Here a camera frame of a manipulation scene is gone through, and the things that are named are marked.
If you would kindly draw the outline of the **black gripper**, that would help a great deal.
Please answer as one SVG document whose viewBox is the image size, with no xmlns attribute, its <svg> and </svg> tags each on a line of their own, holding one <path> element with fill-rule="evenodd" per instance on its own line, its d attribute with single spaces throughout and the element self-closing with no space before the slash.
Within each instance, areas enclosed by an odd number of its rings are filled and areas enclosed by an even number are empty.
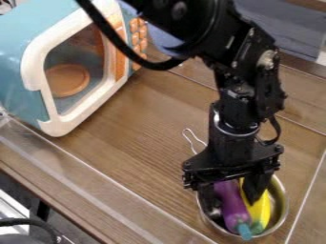
<svg viewBox="0 0 326 244">
<path fill-rule="evenodd" d="M 242 190 L 254 205 L 280 168 L 279 155 L 284 147 L 278 142 L 258 140 L 258 130 L 259 125 L 246 131 L 234 130 L 220 119 L 216 106 L 210 105 L 207 146 L 183 162 L 182 170 L 183 187 L 194 191 L 199 189 L 202 211 L 211 221 L 222 218 L 222 202 L 212 185 L 202 184 L 243 177 Z"/>
</svg>

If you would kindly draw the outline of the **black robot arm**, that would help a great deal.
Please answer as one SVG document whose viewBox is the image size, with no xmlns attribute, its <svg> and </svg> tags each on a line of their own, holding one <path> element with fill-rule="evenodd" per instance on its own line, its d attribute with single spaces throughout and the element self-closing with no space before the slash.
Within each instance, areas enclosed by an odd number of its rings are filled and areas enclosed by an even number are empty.
<svg viewBox="0 0 326 244">
<path fill-rule="evenodd" d="M 283 146 L 275 138 L 258 138 L 259 126 L 280 125 L 275 113 L 284 108 L 279 78 L 280 56 L 275 39 L 238 12 L 232 0 L 117 0 L 148 22 L 152 39 L 170 56 L 150 62 L 119 37 L 91 0 L 75 0 L 103 35 L 124 56 L 147 69 L 164 71 L 198 57 L 214 71 L 219 100 L 208 111 L 208 141 L 184 161 L 183 186 L 243 178 L 242 189 L 256 203 L 280 167 Z"/>
</svg>

